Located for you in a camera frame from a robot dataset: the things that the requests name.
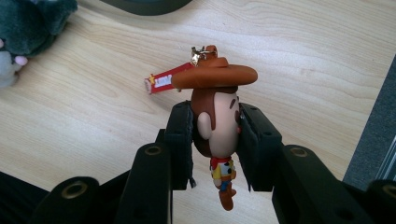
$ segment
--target woody figurine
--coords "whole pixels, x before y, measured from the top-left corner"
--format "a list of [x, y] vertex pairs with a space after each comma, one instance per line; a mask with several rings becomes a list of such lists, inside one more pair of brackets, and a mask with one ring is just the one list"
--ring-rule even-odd
[[192, 69], [172, 76], [172, 85], [177, 89], [193, 89], [192, 139], [199, 152], [210, 158], [221, 204], [230, 211], [236, 193], [231, 182], [236, 176], [231, 156], [236, 151], [240, 133], [236, 91], [238, 86], [256, 81], [257, 72], [244, 65], [228, 64], [227, 59], [218, 57], [215, 46], [192, 48], [191, 64]]

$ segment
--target wooden table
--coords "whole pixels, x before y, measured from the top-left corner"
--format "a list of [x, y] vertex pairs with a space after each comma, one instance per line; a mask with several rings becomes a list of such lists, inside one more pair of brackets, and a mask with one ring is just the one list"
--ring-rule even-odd
[[[391, 0], [193, 0], [154, 17], [78, 3], [53, 46], [0, 90], [0, 170], [46, 190], [77, 175], [104, 183], [130, 169], [172, 106], [191, 96], [149, 95], [143, 79], [212, 44], [229, 63], [258, 71], [257, 82], [239, 88], [241, 102], [342, 179], [396, 52]], [[175, 192], [175, 223], [277, 223], [271, 193], [248, 192], [238, 162], [234, 210], [225, 212], [209, 159], [193, 158], [198, 186]]]

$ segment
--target stuffed animal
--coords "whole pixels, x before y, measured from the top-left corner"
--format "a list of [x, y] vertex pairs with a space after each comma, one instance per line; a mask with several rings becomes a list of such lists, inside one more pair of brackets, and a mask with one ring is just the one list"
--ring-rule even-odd
[[52, 45], [77, 8], [76, 0], [0, 0], [0, 52], [6, 52], [0, 54], [0, 87], [12, 85], [10, 73]]

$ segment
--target brown cowboy hat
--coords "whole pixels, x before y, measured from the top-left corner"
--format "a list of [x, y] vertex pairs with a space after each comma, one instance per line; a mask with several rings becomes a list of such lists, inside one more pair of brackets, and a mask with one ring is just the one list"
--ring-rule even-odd
[[227, 59], [218, 58], [215, 46], [207, 46], [205, 51], [216, 52], [198, 62], [196, 67], [172, 75], [172, 85], [177, 89], [205, 89], [241, 86], [257, 80], [253, 68], [228, 64]]

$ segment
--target black mechanical arm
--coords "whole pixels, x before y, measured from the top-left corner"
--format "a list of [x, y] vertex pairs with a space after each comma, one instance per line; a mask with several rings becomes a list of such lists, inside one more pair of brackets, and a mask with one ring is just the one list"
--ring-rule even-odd
[[[360, 191], [337, 180], [306, 147], [284, 146], [259, 108], [241, 104], [236, 151], [249, 190], [272, 191], [280, 223], [393, 223], [396, 183]], [[59, 184], [31, 223], [172, 223], [172, 192], [192, 187], [190, 102], [175, 105], [155, 143], [138, 149], [132, 169], [99, 185], [91, 177]]]

